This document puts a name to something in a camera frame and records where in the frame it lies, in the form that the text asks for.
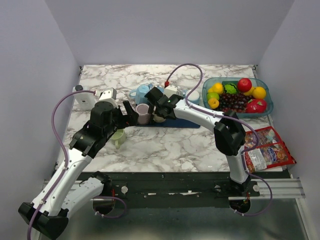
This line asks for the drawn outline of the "lilac mug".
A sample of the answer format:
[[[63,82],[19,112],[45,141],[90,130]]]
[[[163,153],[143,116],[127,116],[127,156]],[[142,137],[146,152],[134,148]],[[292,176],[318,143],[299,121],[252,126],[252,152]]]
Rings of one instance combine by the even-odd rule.
[[[135,107],[135,112],[138,113],[138,125],[147,125],[151,119],[151,114],[149,113],[150,106],[146,103],[138,104]]]

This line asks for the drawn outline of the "cream textured mug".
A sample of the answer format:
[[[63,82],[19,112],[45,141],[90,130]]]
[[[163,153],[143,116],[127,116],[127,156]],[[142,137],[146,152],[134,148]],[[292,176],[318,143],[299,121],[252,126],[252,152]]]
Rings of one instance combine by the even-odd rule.
[[[165,119],[163,117],[160,117],[156,114],[153,115],[153,119],[152,119],[155,123],[163,123],[165,121]]]

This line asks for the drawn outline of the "light green mug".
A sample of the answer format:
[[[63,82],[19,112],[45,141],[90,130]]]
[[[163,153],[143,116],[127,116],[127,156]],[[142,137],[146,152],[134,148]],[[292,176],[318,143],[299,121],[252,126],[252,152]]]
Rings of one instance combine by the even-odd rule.
[[[117,150],[120,149],[121,145],[126,141],[126,132],[124,129],[118,129],[109,139]]]

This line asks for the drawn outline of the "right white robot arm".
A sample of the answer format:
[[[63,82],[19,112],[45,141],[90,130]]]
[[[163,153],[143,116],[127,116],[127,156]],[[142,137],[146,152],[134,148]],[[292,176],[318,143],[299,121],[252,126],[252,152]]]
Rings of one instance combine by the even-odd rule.
[[[164,119],[183,119],[200,125],[214,133],[216,148],[223,153],[230,170],[230,191],[241,196],[248,190],[250,176],[244,166],[246,132],[235,112],[227,114],[209,110],[173,94],[167,97],[153,87],[145,98],[155,107],[155,114]]]

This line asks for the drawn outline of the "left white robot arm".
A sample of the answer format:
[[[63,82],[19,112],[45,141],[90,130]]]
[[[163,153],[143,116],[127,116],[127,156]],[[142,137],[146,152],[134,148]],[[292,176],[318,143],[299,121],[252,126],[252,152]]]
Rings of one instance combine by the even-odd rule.
[[[117,130],[137,125],[138,114],[129,101],[125,100],[123,105],[126,114],[107,101],[94,105],[89,121],[74,134],[69,149],[64,150],[64,163],[32,202],[24,202],[19,207],[18,212],[29,230],[35,229],[55,240],[84,204],[97,196],[104,198],[110,194],[110,179],[102,173],[90,177],[77,190],[70,190],[83,169]]]

